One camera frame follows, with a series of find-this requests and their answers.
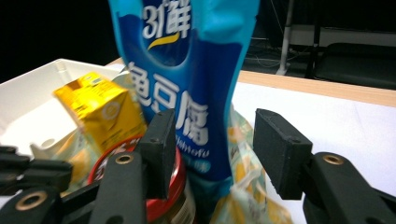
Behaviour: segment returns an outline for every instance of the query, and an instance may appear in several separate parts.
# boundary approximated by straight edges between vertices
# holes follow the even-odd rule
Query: blue plastic bag
[[[259,0],[109,0],[119,53],[147,122],[176,110],[198,216],[233,184],[227,126]]]

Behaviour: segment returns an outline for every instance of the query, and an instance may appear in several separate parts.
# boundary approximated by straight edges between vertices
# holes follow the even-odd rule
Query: jar
[[[88,178],[93,181],[103,177],[107,159],[123,151],[133,151],[139,137],[128,139],[106,151],[93,166]],[[176,148],[175,166],[169,184],[167,200],[149,199],[146,201],[147,220],[150,224],[195,224],[195,202],[187,178],[187,171],[181,158],[179,149]]]

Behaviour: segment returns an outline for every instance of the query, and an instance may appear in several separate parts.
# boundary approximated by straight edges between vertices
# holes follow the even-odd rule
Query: juice box
[[[96,72],[53,93],[99,154],[118,142],[144,134],[147,129],[142,111],[129,90]]]

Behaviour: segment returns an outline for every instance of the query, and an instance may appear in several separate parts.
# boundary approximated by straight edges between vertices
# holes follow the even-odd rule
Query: plastic wrapper
[[[229,156],[233,172],[230,193],[219,200],[210,223],[291,224],[290,213],[266,194],[265,171],[253,151],[253,129],[231,109]]]

